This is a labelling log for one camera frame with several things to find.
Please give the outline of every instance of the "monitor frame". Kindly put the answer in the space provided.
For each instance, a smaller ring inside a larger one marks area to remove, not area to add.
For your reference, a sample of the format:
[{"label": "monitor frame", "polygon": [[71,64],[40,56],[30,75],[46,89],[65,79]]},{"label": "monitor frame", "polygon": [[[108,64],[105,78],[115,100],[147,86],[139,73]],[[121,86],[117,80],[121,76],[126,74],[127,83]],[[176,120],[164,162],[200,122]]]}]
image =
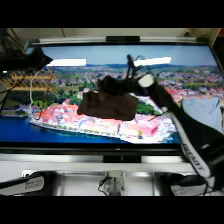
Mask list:
[{"label": "monitor frame", "polygon": [[[60,47],[60,46],[110,46],[110,45],[186,45],[209,47],[223,76],[223,68],[214,50],[205,43],[178,42],[41,42],[28,41],[27,48],[34,47]],[[40,143],[40,142],[0,142],[0,153],[7,154],[38,154],[38,155],[119,155],[119,156],[180,156],[181,144],[83,144],[83,143]]]}]

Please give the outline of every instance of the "white cloth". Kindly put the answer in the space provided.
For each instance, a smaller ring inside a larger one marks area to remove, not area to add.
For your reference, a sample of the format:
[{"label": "white cloth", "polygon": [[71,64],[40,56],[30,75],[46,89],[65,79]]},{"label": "white cloth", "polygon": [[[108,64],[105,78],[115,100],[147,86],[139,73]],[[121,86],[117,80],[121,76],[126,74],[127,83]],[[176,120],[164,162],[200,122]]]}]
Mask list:
[{"label": "white cloth", "polygon": [[184,111],[195,120],[222,132],[222,113],[218,97],[185,99],[182,101],[182,106]]}]

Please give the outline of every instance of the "screen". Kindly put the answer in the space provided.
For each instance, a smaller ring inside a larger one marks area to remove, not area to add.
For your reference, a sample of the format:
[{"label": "screen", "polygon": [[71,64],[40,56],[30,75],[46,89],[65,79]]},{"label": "screen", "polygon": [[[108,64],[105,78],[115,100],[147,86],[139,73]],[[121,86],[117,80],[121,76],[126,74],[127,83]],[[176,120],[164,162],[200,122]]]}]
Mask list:
[{"label": "screen", "polygon": [[52,90],[47,97],[44,91],[32,92],[33,115],[28,114],[29,83],[26,83],[26,90],[11,91],[1,111],[0,125],[3,131],[0,141],[179,144],[180,138],[175,125],[170,118],[158,116],[162,111],[149,97],[137,97],[139,102],[132,121],[77,115],[83,93],[96,90],[98,79],[106,75],[116,79],[126,77],[128,54],[133,59],[140,56],[141,60],[170,58],[169,63],[161,60],[160,63],[155,63],[155,60],[151,60],[154,64],[144,65],[138,71],[138,76],[153,74],[177,104],[182,99],[194,97],[219,97],[223,102],[222,77],[207,46],[97,45],[42,49],[54,60],[80,59],[76,62],[81,61],[82,64],[66,66],[59,63],[54,67],[49,66],[56,76],[51,80]]}]

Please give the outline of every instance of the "television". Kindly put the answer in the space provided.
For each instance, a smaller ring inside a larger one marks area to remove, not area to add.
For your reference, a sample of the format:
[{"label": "television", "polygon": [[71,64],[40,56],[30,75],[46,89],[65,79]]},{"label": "television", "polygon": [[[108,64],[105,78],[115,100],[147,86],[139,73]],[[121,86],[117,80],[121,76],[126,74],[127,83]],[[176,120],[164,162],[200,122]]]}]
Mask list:
[{"label": "television", "polygon": [[[50,69],[56,76],[50,83],[52,91],[47,93],[45,102],[45,92],[32,92],[32,115],[28,114],[30,91],[9,92],[0,117],[0,142],[5,148],[38,146],[39,150],[54,148],[57,151],[88,148],[87,151],[93,152],[97,146],[101,151],[178,151],[181,140],[175,125],[170,118],[158,116],[162,111],[150,97],[130,93],[139,100],[132,121],[77,114],[83,93],[97,90],[97,80],[106,75],[116,79],[126,77],[128,54],[136,61],[152,62],[145,63],[138,76],[152,74],[177,104],[187,98],[213,96],[224,103],[221,67],[212,50],[204,44],[139,42],[39,46],[53,59],[44,68],[45,73]],[[26,54],[33,47],[28,45]]]}]

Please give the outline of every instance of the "blue sky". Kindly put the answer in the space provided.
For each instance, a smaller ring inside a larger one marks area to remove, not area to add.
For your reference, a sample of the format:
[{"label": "blue sky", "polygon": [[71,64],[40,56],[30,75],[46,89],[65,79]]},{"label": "blue sky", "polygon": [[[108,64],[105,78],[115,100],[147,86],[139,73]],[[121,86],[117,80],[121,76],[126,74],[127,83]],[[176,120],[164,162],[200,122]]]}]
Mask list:
[{"label": "blue sky", "polygon": [[185,66],[215,66],[215,59],[207,46],[135,45],[135,46],[67,46],[44,47],[53,59],[87,59],[87,64],[126,64],[127,54],[134,59],[171,57],[171,64]]}]

